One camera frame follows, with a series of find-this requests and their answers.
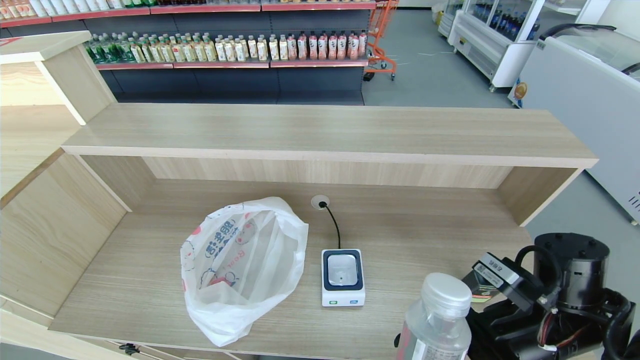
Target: chest freezer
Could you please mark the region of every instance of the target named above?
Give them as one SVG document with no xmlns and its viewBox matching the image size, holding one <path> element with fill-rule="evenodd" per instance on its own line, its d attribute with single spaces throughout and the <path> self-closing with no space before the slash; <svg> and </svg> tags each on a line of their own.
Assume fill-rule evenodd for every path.
<svg viewBox="0 0 640 360">
<path fill-rule="evenodd" d="M 640 42 L 612 26 L 553 28 L 509 99 L 549 110 L 580 138 L 600 158 L 589 173 L 640 221 Z"/>
</svg>

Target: red shelf edge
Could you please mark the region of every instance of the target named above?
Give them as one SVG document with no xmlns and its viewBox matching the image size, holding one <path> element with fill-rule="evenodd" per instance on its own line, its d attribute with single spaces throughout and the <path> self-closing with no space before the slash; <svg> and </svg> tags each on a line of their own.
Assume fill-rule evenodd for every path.
<svg viewBox="0 0 640 360">
<path fill-rule="evenodd" d="M 364 67 L 367 59 L 359 60 L 285 60 L 272 61 L 271 67 Z"/>
<path fill-rule="evenodd" d="M 2 20 L 0 22 L 0 28 L 10 28 L 12 26 L 23 26 L 23 25 L 35 25 L 35 24 L 47 24 L 52 22 L 50 16 L 43 17 L 28 17 L 28 18 L 19 18 L 15 20 Z"/>
<path fill-rule="evenodd" d="M 269 62 L 174 63 L 174 69 L 268 69 Z"/>
<path fill-rule="evenodd" d="M 160 13 L 214 13 L 214 12 L 259 12 L 260 4 L 229 4 L 229 5 L 177 5 L 154 6 L 152 14 Z"/>
<path fill-rule="evenodd" d="M 172 63 L 114 63 L 95 64 L 98 70 L 144 70 L 144 69 L 172 69 Z"/>
<path fill-rule="evenodd" d="M 265 12 L 286 12 L 299 10 L 373 10 L 375 8 L 375 1 L 313 1 L 309 3 L 262 4 L 262 11 Z"/>
<path fill-rule="evenodd" d="M 133 15 L 149 15 L 149 8 L 133 8 L 133 9 L 112 9 L 102 12 L 88 13 L 70 13 L 67 15 L 57 15 L 52 17 L 53 22 L 62 22 L 70 20 L 98 19 L 101 17 L 118 17 Z"/>
</svg>

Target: gray floor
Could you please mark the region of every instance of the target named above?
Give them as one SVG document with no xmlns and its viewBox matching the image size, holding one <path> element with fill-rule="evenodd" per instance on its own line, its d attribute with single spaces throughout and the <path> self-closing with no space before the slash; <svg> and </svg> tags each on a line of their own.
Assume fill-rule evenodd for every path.
<svg viewBox="0 0 640 360">
<path fill-rule="evenodd" d="M 401 10 L 395 14 L 382 45 L 398 64 L 396 80 L 379 73 L 365 83 L 366 105 L 455 106 L 509 108 L 506 90 L 490 93 L 488 80 L 460 54 L 451 54 L 433 22 L 431 12 Z M 640 286 L 633 271 L 640 254 L 640 227 L 588 174 L 580 175 L 528 226 L 532 237 L 549 232 L 588 234 L 611 249 L 607 286 L 640 302 Z M 636 312 L 634 331 L 640 325 Z M 59 360 L 43 352 L 0 346 L 2 360 Z"/>
</svg>

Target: pink bottle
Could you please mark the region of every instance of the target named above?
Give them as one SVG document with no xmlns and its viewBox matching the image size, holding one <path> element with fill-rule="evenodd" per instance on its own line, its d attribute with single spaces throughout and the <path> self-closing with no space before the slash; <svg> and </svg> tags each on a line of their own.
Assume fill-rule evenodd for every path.
<svg viewBox="0 0 640 360">
<path fill-rule="evenodd" d="M 358 43 L 360 41 L 358 40 L 358 37 L 353 35 L 353 37 L 351 37 L 351 41 L 349 43 L 349 48 L 351 49 L 349 52 L 349 59 L 351 60 L 357 60 L 358 59 Z"/>
<path fill-rule="evenodd" d="M 347 36 L 341 33 L 338 37 L 338 60 L 344 60 L 345 55 L 347 55 Z"/>
<path fill-rule="evenodd" d="M 349 38 L 347 38 L 347 58 L 351 57 L 351 41 L 353 40 L 353 37 L 355 37 L 356 35 L 353 33 L 353 31 L 351 32 L 351 34 L 349 35 Z"/>
<path fill-rule="evenodd" d="M 300 31 L 300 36 L 298 37 L 298 58 L 300 60 L 307 59 L 307 36 L 304 31 Z"/>
<path fill-rule="evenodd" d="M 298 46 L 293 34 L 289 34 L 289 37 L 287 38 L 287 52 L 289 53 L 289 60 L 295 60 L 298 58 Z"/>
<path fill-rule="evenodd" d="M 338 51 L 338 37 L 335 36 L 335 31 L 331 33 L 329 37 L 329 60 L 335 60 Z"/>
<path fill-rule="evenodd" d="M 314 31 L 311 31 L 311 36 L 309 36 L 309 58 L 311 60 L 318 59 L 318 40 Z"/>
<path fill-rule="evenodd" d="M 326 49 L 327 49 L 327 37 L 326 33 L 322 33 L 320 38 L 318 39 L 318 60 L 326 59 Z"/>
<path fill-rule="evenodd" d="M 362 30 L 360 36 L 358 37 L 358 56 L 364 57 L 364 54 L 367 50 L 367 32 Z"/>
</svg>

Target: black cable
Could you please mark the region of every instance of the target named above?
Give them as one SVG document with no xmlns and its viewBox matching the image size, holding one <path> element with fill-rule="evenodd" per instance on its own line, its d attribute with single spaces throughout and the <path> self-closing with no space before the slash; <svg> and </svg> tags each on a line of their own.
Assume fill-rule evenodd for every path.
<svg viewBox="0 0 640 360">
<path fill-rule="evenodd" d="M 324 208 L 324 209 L 327 209 L 327 211 L 329 211 L 329 215 L 331 215 L 331 219 L 333 220 L 333 224 L 335 225 L 335 231 L 338 233 L 338 249 L 342 249 L 342 244 L 340 243 L 340 229 L 338 228 L 338 223 L 335 221 L 335 218 L 333 217 L 333 213 L 331 212 L 329 205 L 327 205 L 326 202 L 321 201 L 318 204 L 318 206 L 320 206 L 320 208 Z"/>
<path fill-rule="evenodd" d="M 622 305 L 618 312 L 611 316 L 611 320 L 609 321 L 609 324 L 607 324 L 607 328 L 604 332 L 604 339 L 602 340 L 602 346 L 604 347 L 604 354 L 607 356 L 608 360 L 623 360 L 624 357 L 618 354 L 617 348 L 611 341 L 613 338 L 617 338 L 618 334 L 615 334 L 617 326 L 619 326 L 619 322 L 621 322 L 623 317 L 631 310 L 631 303 L 620 293 L 614 292 L 614 294 L 621 299 Z"/>
<path fill-rule="evenodd" d="M 518 251 L 518 255 L 516 255 L 516 259 L 514 260 L 514 262 L 518 266 L 522 265 L 522 260 L 524 259 L 524 257 L 532 251 L 535 251 L 538 254 L 541 254 L 542 256 L 544 256 L 545 259 L 549 263 L 551 263 L 551 267 L 554 268 L 554 273 L 556 273 L 556 279 L 553 285 L 549 286 L 548 288 L 549 291 L 547 295 L 553 294 L 554 291 L 559 291 L 560 286 L 562 285 L 562 271 L 560 269 L 560 264 L 558 263 L 558 260 L 547 249 L 537 245 L 525 246 L 520 251 Z"/>
</svg>

